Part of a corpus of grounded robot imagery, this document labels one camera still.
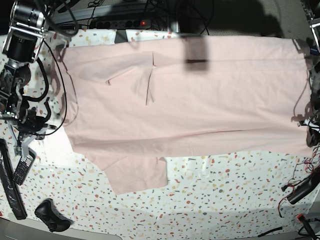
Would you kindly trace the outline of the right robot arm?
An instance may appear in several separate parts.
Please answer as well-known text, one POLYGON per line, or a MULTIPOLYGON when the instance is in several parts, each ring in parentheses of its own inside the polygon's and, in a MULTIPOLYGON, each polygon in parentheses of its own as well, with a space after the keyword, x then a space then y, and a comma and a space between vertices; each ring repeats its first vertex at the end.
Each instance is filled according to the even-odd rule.
POLYGON ((0 118, 10 128, 16 127, 19 135, 15 154, 33 157, 28 145, 50 128, 49 80, 39 59, 40 49, 49 29, 47 18, 55 10, 52 0, 16 0, 10 12, 8 35, 2 54, 8 61, 0 72, 0 118), (29 65, 37 63, 44 80, 44 91, 38 97, 25 96, 24 87, 31 80, 29 65))

